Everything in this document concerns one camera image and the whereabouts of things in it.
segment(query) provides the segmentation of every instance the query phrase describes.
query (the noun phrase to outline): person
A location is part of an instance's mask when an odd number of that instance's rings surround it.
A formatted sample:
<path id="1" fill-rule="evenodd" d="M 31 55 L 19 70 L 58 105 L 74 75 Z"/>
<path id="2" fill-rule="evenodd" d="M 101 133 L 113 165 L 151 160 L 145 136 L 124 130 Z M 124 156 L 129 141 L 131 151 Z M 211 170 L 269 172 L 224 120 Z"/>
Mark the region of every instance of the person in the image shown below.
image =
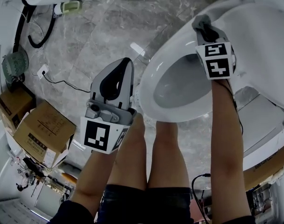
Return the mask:
<path id="1" fill-rule="evenodd" d="M 229 91 L 226 80 L 212 81 L 213 223 L 255 223 L 243 180 L 242 133 Z M 93 152 L 71 201 L 60 206 L 50 223 L 92 223 L 97 211 L 97 223 L 101 224 L 193 223 L 190 183 L 177 142 L 177 125 L 156 123 L 148 182 L 144 133 L 143 116 L 137 114 L 118 152 Z"/>

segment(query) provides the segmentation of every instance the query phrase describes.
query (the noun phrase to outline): wall outlet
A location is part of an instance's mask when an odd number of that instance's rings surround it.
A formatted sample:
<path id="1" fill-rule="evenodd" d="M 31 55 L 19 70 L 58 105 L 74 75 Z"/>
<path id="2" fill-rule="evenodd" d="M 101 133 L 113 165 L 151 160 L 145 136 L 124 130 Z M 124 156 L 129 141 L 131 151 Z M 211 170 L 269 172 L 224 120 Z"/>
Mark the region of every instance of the wall outlet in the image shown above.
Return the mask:
<path id="1" fill-rule="evenodd" d="M 44 64 L 44 65 L 39 69 L 39 71 L 37 72 L 37 75 L 38 75 L 38 77 L 39 77 L 40 80 L 43 78 L 43 72 L 44 72 L 44 75 L 46 75 L 46 74 L 49 72 L 49 67 L 48 67 L 48 65 Z"/>

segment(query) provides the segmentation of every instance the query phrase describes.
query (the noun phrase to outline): green fan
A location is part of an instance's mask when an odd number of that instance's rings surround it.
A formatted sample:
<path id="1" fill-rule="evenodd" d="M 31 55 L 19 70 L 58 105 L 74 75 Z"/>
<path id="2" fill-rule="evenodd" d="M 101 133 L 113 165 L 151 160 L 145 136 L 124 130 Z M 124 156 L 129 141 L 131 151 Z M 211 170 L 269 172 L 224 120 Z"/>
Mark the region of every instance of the green fan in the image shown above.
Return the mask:
<path id="1" fill-rule="evenodd" d="M 4 76 L 9 84 L 24 81 L 23 73 L 29 67 L 29 58 L 24 49 L 4 56 L 2 62 Z"/>

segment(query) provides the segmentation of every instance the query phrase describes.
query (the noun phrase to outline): toilet seat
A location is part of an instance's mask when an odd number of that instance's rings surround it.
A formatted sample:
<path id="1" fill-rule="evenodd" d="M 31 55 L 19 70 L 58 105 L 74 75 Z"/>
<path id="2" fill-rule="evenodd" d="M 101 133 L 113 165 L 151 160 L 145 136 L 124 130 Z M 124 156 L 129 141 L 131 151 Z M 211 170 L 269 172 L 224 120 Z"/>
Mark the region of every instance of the toilet seat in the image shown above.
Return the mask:
<path id="1" fill-rule="evenodd" d="M 142 76 L 140 105 L 153 119 L 184 122 L 212 111 L 211 91 L 175 108 L 163 108 L 154 99 L 154 91 L 166 71 L 180 58 L 195 54 L 197 39 L 191 22 L 161 47 Z M 284 108 L 284 12 L 248 3 L 225 12 L 212 24 L 226 33 L 235 50 L 237 70 L 231 79 L 233 91 L 249 85 Z"/>
<path id="2" fill-rule="evenodd" d="M 140 105 L 145 113 L 163 122 L 183 122 L 195 119 L 212 110 L 212 93 L 209 91 L 200 99 L 175 108 L 163 108 L 154 100 L 154 90 L 164 73 L 180 58 L 195 54 L 196 34 L 191 27 L 183 27 L 179 36 L 173 36 L 154 55 L 146 68 L 140 83 Z"/>

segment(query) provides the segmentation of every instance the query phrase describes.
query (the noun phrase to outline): knee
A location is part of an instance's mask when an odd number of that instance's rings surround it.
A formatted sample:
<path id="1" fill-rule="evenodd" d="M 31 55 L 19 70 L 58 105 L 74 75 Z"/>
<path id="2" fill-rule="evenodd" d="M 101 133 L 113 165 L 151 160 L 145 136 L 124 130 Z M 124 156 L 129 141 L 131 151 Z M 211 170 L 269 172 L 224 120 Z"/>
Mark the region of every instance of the knee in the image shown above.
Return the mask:
<path id="1" fill-rule="evenodd" d="M 176 123 L 156 122 L 156 140 L 177 144 L 178 127 Z"/>

